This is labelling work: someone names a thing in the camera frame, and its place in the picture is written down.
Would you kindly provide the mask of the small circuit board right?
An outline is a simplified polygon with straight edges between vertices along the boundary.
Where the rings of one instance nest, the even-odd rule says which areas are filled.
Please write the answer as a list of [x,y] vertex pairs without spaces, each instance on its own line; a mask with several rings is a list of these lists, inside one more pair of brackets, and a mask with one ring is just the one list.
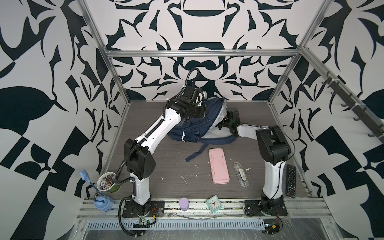
[[274,236],[283,229],[283,222],[274,222],[272,224],[265,224],[264,234]]

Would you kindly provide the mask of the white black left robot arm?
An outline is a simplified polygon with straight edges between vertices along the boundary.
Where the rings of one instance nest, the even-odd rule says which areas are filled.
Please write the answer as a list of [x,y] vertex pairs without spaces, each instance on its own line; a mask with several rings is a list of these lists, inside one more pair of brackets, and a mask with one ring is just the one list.
[[153,153],[157,146],[183,119],[205,116],[203,99],[204,91],[201,88],[184,87],[179,94],[166,101],[162,114],[148,130],[135,140],[127,140],[128,152],[124,154],[116,172],[115,185],[132,183],[132,198],[136,205],[145,208],[151,202],[150,176],[156,167]]

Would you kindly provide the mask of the small circuit board left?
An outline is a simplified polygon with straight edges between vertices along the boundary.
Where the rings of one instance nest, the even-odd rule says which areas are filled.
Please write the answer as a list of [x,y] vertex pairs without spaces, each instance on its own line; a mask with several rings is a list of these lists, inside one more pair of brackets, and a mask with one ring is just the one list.
[[157,222],[157,219],[153,219],[152,221],[146,219],[139,219],[138,223],[133,224],[133,228],[150,228]]

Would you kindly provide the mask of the black tv remote control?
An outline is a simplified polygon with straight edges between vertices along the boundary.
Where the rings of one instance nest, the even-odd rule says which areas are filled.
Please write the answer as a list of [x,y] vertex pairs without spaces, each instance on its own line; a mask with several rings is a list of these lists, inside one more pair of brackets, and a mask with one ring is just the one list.
[[293,165],[287,165],[286,169],[286,196],[296,197],[296,176],[297,168]]

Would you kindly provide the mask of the green paper cup with items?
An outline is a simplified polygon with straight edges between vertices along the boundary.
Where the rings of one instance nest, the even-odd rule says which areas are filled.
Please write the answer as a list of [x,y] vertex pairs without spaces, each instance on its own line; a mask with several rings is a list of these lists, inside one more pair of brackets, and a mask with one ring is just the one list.
[[120,190],[120,186],[115,183],[116,174],[107,172],[101,175],[96,183],[98,191],[104,193],[116,193]]

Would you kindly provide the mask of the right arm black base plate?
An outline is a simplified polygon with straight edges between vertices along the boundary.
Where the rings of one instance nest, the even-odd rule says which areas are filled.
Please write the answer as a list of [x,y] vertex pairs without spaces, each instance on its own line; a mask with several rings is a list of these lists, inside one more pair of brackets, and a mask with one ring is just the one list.
[[284,200],[245,200],[245,215],[248,217],[286,217],[288,215]]

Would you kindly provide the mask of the clear plastic bag with eraser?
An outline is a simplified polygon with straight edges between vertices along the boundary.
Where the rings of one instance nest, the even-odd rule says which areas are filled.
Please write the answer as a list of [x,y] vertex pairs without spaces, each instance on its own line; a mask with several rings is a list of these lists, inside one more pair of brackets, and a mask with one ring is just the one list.
[[238,181],[242,188],[248,187],[249,182],[246,175],[246,171],[244,170],[243,166],[239,162],[234,163],[234,169],[237,174]]

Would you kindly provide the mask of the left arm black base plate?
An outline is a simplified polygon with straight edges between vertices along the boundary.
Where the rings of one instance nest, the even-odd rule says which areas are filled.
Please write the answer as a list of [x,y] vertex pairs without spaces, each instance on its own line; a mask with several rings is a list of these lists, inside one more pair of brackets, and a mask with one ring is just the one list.
[[144,205],[135,201],[127,201],[123,207],[123,218],[152,217],[153,215],[162,217],[164,215],[165,202],[148,200]]

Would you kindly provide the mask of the small circuit board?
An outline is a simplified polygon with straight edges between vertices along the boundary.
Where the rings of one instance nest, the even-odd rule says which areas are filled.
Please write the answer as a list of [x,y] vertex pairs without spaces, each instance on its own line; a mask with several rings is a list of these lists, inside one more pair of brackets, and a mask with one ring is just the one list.
[[139,219],[138,223],[133,224],[133,228],[150,228],[157,222],[157,219],[153,219],[152,221],[146,219]]
[[283,229],[283,222],[274,222],[272,224],[265,224],[264,234],[274,236]]

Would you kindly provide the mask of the teal small alarm clock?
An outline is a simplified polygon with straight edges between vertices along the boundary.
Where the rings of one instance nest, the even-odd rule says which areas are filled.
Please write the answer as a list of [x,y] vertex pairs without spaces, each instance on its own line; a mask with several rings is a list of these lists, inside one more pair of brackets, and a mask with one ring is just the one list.
[[206,204],[211,213],[216,213],[222,209],[223,205],[217,195],[206,200]]

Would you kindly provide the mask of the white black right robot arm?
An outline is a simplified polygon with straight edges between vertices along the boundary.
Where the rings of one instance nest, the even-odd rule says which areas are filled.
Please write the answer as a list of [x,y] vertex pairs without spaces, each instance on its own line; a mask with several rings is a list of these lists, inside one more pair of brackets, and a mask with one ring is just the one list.
[[266,210],[282,207],[284,203],[283,171],[292,152],[285,134],[277,126],[243,124],[236,108],[227,109],[218,127],[229,129],[237,137],[254,139],[258,142],[266,170],[260,205]]

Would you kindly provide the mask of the light blue water bottle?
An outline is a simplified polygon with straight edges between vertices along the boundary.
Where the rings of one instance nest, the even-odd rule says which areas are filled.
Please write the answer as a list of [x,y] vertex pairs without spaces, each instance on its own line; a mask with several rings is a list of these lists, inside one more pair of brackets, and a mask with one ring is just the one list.
[[88,174],[88,172],[84,169],[80,171],[80,175],[83,181],[89,183],[98,194],[96,198],[93,198],[94,206],[103,212],[108,212],[113,208],[114,200],[104,194],[102,194],[97,187],[92,183],[91,178]]

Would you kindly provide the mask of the purple small bottle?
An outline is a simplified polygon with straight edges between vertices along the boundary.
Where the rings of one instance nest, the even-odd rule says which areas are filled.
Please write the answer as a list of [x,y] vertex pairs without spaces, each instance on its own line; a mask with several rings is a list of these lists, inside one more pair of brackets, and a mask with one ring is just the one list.
[[186,212],[189,210],[189,200],[187,198],[181,198],[179,200],[179,206],[180,206],[180,209],[183,211],[183,212]]

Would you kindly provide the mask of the navy blue school backpack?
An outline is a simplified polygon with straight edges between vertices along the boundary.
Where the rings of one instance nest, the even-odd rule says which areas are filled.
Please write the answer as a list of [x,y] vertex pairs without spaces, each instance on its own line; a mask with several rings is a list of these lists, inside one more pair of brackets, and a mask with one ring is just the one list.
[[186,162],[202,154],[209,145],[227,145],[238,137],[238,133],[231,134],[227,128],[218,128],[218,124],[227,115],[226,99],[214,97],[203,100],[203,104],[207,105],[204,118],[183,119],[168,132],[172,140],[203,144],[199,151],[185,158]]

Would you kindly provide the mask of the pink pencil case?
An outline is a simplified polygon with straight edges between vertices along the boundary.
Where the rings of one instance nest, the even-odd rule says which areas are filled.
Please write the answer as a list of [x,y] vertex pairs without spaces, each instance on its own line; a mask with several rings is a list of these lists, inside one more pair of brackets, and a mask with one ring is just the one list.
[[224,150],[221,148],[209,149],[209,158],[213,183],[215,185],[228,184],[230,176]]

